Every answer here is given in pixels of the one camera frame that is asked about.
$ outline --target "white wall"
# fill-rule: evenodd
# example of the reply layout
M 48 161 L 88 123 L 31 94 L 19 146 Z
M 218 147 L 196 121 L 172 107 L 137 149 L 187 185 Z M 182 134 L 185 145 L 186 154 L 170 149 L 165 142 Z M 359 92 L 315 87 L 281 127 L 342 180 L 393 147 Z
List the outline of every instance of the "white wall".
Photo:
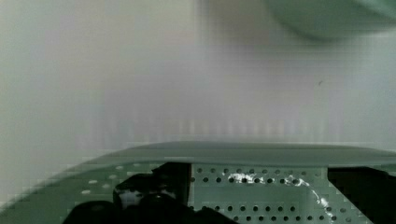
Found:
M 316 43 L 262 1 L 0 1 L 0 201 L 152 142 L 396 151 L 396 33 Z

